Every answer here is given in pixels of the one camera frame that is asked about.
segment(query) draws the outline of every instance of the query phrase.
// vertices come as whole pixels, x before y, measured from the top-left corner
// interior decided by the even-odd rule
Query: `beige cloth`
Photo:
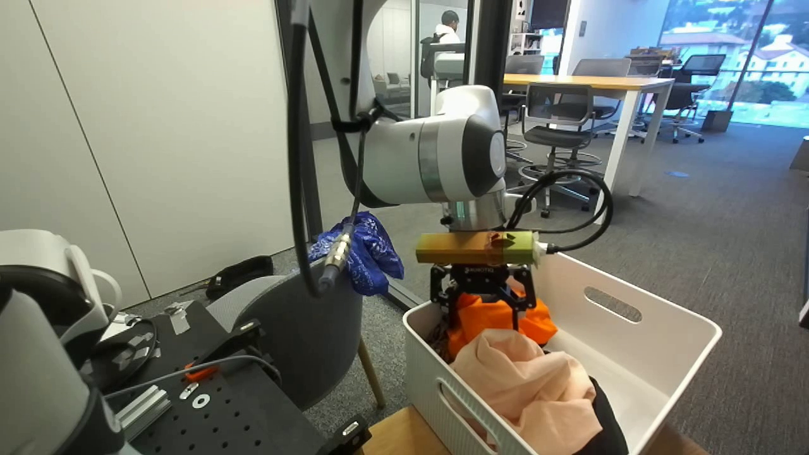
[[[603,425],[585,365],[565,353],[545,353],[519,331],[487,329],[460,349],[454,369],[514,430],[545,455],[580,453]]]

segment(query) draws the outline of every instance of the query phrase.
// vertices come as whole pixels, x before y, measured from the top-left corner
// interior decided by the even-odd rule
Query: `table leg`
[[[629,181],[632,181],[629,195],[632,197],[640,195],[643,169],[645,169],[647,157],[655,152],[658,132],[660,132],[660,123],[662,123],[662,111],[666,111],[671,91],[672,91],[671,85],[658,91],[655,113],[652,113],[652,120],[651,120],[651,128],[647,128],[647,139],[645,139],[643,153],[638,157],[638,166],[636,166],[636,172],[629,176]]]
[[[608,169],[605,169],[605,181],[608,187],[616,192],[616,181],[618,181],[618,169],[622,163],[622,153],[628,149],[628,139],[636,123],[636,113],[638,113],[638,101],[640,101],[640,91],[628,91],[624,101],[622,101],[622,116],[618,118],[618,132],[612,139],[612,149],[610,149],[610,158],[608,158]]]

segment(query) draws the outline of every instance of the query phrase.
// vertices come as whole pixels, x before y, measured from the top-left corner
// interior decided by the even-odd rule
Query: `white wall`
[[[0,1],[0,67],[0,230],[53,230],[116,274],[125,302],[145,301],[145,279],[26,0]]]
[[[35,0],[153,295],[292,244],[264,0]]]
[[[388,0],[372,19],[366,53],[372,72],[409,72],[413,53],[409,0]]]
[[[580,57],[624,57],[638,46],[658,46],[666,9],[667,0],[571,0],[562,72]]]

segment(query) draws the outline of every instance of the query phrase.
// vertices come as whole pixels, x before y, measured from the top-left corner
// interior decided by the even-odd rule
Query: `blue glove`
[[[346,221],[349,216],[322,231],[308,247],[308,259],[326,258],[331,243],[345,231]],[[390,286],[388,274],[406,278],[403,258],[397,254],[388,230],[372,211],[354,215],[346,272],[353,287],[361,295],[384,293]]]

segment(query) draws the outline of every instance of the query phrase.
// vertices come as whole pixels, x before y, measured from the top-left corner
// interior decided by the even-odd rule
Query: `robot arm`
[[[353,123],[375,109],[378,92],[364,42],[382,1],[312,1],[308,34],[334,123]],[[378,118],[361,134],[366,134],[364,183],[372,199],[384,205],[475,199],[490,192],[507,172],[498,102],[487,85],[442,91],[435,116]],[[345,144],[356,157],[360,134],[346,134]]]
[[[345,231],[331,244],[322,282],[313,279],[307,258],[307,215],[302,183],[302,149],[312,144],[303,51],[307,34],[322,71],[331,123],[341,147],[346,181],[354,181],[354,209],[360,201],[470,201],[507,187],[507,147],[497,95],[487,85],[460,85],[439,95],[435,116],[392,120],[378,102],[366,66],[366,30],[382,0],[318,0],[294,1],[288,47],[288,181],[294,207],[294,240],[302,274],[312,293],[330,287],[341,271],[349,243],[349,216]]]

